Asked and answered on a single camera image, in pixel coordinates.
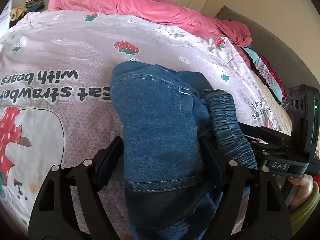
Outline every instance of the camera lens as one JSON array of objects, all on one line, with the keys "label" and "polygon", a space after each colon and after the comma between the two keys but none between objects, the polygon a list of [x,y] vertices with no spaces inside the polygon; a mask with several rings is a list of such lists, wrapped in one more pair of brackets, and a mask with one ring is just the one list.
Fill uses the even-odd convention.
[{"label": "camera lens", "polygon": [[294,109],[298,110],[298,98],[297,97],[294,99]]},{"label": "camera lens", "polygon": [[303,110],[303,99],[302,98],[300,98],[300,108],[301,108],[301,110]]}]

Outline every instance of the pink blanket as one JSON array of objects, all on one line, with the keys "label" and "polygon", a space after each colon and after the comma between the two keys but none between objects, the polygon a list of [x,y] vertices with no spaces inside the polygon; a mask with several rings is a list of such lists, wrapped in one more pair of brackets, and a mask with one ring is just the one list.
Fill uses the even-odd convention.
[{"label": "pink blanket", "polygon": [[154,23],[178,26],[204,39],[225,35],[250,67],[249,59],[239,48],[248,46],[252,41],[246,25],[204,16],[168,0],[50,0],[49,11],[58,10],[133,15]]}]

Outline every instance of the blue denim fabric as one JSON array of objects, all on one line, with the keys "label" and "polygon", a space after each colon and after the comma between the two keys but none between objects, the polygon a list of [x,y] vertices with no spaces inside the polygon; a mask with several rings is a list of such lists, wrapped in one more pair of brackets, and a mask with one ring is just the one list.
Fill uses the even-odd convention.
[{"label": "blue denim fabric", "polygon": [[[203,236],[222,194],[204,172],[200,134],[213,127],[218,146],[230,158],[256,165],[250,145],[237,143],[242,134],[231,95],[214,92],[220,100],[213,95],[207,100],[203,89],[212,87],[201,73],[159,65],[130,61],[112,72],[111,98],[124,125],[126,203],[135,240]],[[221,111],[231,120],[224,121]]]}]

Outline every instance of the green sleeve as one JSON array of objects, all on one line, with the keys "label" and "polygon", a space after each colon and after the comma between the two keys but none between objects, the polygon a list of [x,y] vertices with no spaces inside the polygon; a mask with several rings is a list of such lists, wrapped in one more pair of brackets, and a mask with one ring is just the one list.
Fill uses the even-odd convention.
[{"label": "green sleeve", "polygon": [[313,189],[310,198],[308,198],[308,200],[295,212],[289,215],[293,235],[295,235],[308,220],[319,203],[319,200],[319,186],[316,182],[313,182]]}]

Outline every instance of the bed sheet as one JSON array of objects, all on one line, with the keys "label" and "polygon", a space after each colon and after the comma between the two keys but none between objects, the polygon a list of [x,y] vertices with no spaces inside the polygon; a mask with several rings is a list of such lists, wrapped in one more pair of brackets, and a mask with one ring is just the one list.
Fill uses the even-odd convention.
[{"label": "bed sheet", "polygon": [[[286,129],[227,37],[202,39],[126,15],[29,13],[0,39],[0,201],[22,231],[52,165],[78,165],[122,134],[109,84],[128,60],[201,72],[232,94],[240,122]],[[120,236],[128,233],[124,187],[121,159],[99,192]],[[72,197],[87,232],[75,188]]]}]

